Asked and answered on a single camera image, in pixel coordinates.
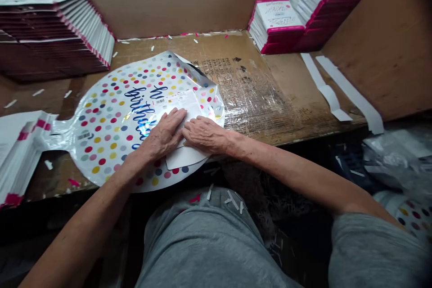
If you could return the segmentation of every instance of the plastic bag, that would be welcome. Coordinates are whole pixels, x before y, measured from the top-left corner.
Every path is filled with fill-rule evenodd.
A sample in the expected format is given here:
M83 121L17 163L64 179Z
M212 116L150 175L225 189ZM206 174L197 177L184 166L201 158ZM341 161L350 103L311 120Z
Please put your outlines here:
M391 188L429 206L432 203L432 130L392 126L363 141L364 167Z

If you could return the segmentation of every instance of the white paper sheet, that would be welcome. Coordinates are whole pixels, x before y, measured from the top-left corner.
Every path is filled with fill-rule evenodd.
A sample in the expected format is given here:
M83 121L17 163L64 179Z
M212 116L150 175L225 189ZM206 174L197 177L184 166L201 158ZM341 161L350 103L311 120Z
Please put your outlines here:
M317 56L316 60L322 65L324 70L333 78L336 84L351 100L351 102L360 109L366 118L369 130L373 134L382 134L384 132L383 120L378 111L361 95L360 92L345 78L336 66L325 56Z
M352 121L352 118L341 109L341 106L339 105L339 100L336 97L333 89L329 85L325 84L324 79L318 71L318 68L316 67L310 54L302 53L301 55L307 69L309 70L310 76L315 82L316 87L327 100L327 103L330 106L331 113L341 122Z

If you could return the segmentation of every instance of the wooden work surface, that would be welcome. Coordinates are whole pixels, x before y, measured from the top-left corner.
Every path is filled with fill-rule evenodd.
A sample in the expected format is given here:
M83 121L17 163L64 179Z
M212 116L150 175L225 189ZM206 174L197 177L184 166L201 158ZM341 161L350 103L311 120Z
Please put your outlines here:
M247 32L228 35L177 36L172 40L116 43L114 53L118 54L112 60L112 70L171 50L198 66L220 86L227 129L271 145L349 131L365 123L357 108L321 71L326 83L335 90L341 108L351 115L353 121L341 123L330 113L299 54L261 56ZM59 114L59 120L69 119L81 97L104 75L106 73L19 86L12 98L17 99L17 103L4 109L3 114L44 110ZM45 91L32 97L40 89ZM64 99L68 90L72 93ZM53 163L53 170L44 165L46 159ZM81 185L74 187L68 179ZM94 188L94 185L82 176L67 152L45 152L29 184L26 199L40 200L89 188Z

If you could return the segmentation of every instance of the barcode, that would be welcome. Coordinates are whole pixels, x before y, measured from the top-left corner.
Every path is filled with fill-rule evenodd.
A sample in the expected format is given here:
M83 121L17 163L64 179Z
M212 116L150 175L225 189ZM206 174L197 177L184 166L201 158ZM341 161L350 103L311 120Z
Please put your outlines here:
M78 136L78 140L82 140L83 138L87 138L90 136L90 133L84 133L83 135Z

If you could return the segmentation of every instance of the foil balloon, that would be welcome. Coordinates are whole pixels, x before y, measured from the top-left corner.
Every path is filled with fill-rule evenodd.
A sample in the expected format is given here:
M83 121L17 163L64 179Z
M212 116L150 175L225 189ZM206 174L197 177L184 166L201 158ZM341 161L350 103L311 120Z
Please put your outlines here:
M161 111L156 101L183 91L193 91L202 115L224 126L225 109L218 86L185 59L167 51L100 79L82 97L73 118L53 123L44 146L68 151L82 174L101 186L157 125ZM173 185L206 159L169 170L162 158L138 177L135 192Z

